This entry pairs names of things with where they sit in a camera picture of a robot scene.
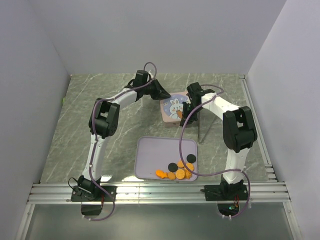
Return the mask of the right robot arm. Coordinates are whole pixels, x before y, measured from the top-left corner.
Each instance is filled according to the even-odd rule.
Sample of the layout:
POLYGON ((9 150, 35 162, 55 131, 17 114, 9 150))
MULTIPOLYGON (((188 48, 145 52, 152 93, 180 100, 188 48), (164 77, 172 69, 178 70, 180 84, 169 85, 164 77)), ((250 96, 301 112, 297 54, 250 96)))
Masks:
POLYGON ((250 186, 244 185, 247 175, 244 167, 247 155, 258 139, 252 110, 248 106, 237 106, 223 99, 218 92, 203 89, 198 82, 190 84, 187 89, 188 102, 183 103, 180 126, 185 128, 198 119, 198 112, 205 109, 222 121, 222 137, 226 145, 227 159, 225 170, 220 171, 220 184, 208 185, 203 189, 208 201, 245 200, 250 196, 250 186))

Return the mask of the metal tongs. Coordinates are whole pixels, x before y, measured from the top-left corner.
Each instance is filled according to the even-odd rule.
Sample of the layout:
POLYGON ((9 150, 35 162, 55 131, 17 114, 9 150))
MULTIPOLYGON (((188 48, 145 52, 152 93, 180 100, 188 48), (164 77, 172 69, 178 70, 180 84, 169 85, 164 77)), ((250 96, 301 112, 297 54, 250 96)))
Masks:
POLYGON ((206 136, 209 134, 210 129, 216 120, 217 116, 207 109, 198 113, 197 142, 199 144, 202 144, 205 141, 206 136))

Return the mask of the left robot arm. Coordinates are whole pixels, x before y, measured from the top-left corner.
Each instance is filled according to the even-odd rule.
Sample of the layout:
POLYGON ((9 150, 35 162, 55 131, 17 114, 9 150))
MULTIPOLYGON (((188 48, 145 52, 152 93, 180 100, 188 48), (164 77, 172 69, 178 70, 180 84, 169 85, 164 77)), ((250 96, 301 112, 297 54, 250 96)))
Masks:
POLYGON ((96 99, 88 122, 91 133, 88 158, 72 188, 72 202, 98 201, 107 195, 100 185, 107 145, 118 129, 120 111, 145 95, 153 100, 171 97, 156 79, 156 74, 143 69, 136 72, 121 92, 109 98, 96 99))

